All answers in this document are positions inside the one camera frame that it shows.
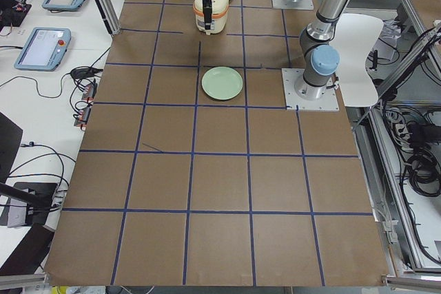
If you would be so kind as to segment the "green plate near arm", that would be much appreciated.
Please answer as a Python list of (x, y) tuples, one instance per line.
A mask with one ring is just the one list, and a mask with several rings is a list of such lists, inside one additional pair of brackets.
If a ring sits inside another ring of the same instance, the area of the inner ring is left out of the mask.
[(215, 100), (226, 101), (240, 94), (243, 79), (230, 67), (213, 67), (204, 73), (201, 84), (206, 95)]

